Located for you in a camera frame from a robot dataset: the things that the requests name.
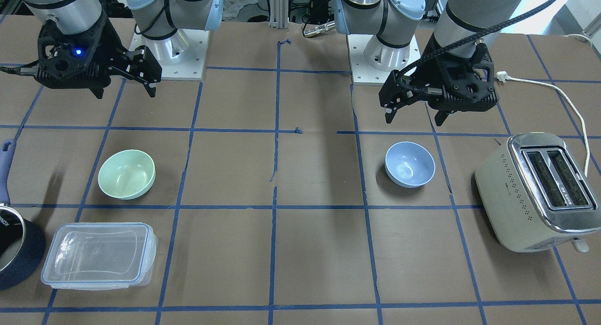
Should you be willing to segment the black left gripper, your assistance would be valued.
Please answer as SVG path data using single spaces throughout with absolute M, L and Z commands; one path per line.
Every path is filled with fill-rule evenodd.
M 391 124 L 399 109 L 418 101 L 437 111 L 436 126 L 455 112 L 484 112 L 496 106 L 498 96 L 490 79 L 494 65 L 487 44 L 478 39 L 464 47 L 474 51 L 467 57 L 440 54 L 417 66 L 410 76 L 391 71 L 378 92 L 385 122 Z

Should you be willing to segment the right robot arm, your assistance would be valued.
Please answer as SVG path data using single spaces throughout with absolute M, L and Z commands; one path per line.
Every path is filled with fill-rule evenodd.
M 116 0 L 23 0 L 43 25 L 36 61 L 2 67 L 4 73 L 34 77 L 49 89 L 88 89 L 103 97 L 111 76 L 142 84 L 156 95 L 163 62 L 188 51 L 185 30 L 215 31 L 224 0 L 126 0 L 144 42 L 127 49 L 109 20 Z

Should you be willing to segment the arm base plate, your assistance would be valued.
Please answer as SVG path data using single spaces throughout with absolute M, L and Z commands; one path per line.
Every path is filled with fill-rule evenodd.
M 403 70 L 421 57 L 415 35 L 400 48 L 386 46 L 374 35 L 347 35 L 347 44 L 354 85 L 382 85 L 392 70 Z
M 150 40 L 134 34 L 129 50 L 147 46 L 162 67 L 162 80 L 201 81 L 212 32 L 180 29 L 171 38 Z

